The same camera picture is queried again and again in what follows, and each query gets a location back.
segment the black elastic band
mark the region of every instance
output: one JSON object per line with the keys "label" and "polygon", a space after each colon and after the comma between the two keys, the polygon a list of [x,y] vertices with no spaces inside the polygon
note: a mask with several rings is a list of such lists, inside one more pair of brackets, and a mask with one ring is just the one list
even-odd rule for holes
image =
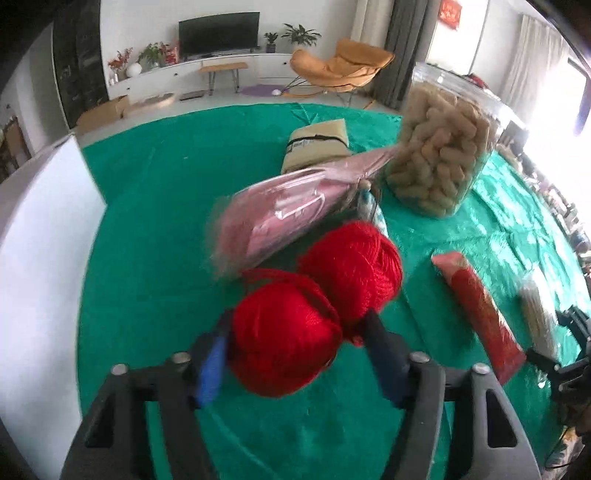
{"label": "black elastic band", "polygon": [[345,141],[342,138],[339,137],[333,137],[331,135],[314,135],[313,137],[299,137],[299,138],[294,138],[293,140],[290,140],[287,144],[287,146],[289,147],[290,145],[299,142],[300,140],[338,140],[339,142],[341,142],[345,147],[349,148],[349,146],[347,145],[347,143],[345,143]]}

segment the beige pouch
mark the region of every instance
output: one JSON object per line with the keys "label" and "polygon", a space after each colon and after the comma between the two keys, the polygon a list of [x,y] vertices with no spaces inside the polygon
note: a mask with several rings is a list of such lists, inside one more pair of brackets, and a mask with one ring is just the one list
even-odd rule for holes
{"label": "beige pouch", "polygon": [[281,174],[350,155],[343,118],[298,128],[290,135]]}

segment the red tube package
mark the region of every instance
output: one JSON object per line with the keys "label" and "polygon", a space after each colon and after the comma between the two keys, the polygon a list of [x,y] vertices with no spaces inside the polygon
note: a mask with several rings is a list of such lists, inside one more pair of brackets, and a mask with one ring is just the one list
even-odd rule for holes
{"label": "red tube package", "polygon": [[452,288],[478,334],[492,368],[504,385],[521,368],[525,354],[497,308],[491,294],[482,284],[470,262],[460,252],[433,255],[431,258]]}

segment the white curtain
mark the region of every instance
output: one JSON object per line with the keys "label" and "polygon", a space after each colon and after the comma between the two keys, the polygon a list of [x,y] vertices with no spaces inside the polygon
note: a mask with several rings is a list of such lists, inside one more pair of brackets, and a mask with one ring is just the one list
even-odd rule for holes
{"label": "white curtain", "polygon": [[548,74],[567,58],[568,52],[569,45],[558,31],[522,15],[519,43],[501,99],[525,124],[531,120]]}
{"label": "white curtain", "polygon": [[358,0],[351,40],[383,48],[394,0]]}

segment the curtain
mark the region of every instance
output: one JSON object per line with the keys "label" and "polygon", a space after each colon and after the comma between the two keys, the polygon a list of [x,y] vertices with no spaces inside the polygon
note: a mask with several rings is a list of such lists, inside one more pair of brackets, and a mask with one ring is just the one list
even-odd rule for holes
{"label": "curtain", "polygon": [[521,17],[519,43],[501,99],[525,124],[548,74],[569,52],[566,40],[553,27],[527,15]]}
{"label": "curtain", "polygon": [[383,48],[394,0],[358,0],[351,40]]}
{"label": "curtain", "polygon": [[410,85],[429,0],[395,0],[385,49],[394,60],[375,79],[374,97],[400,109]]}

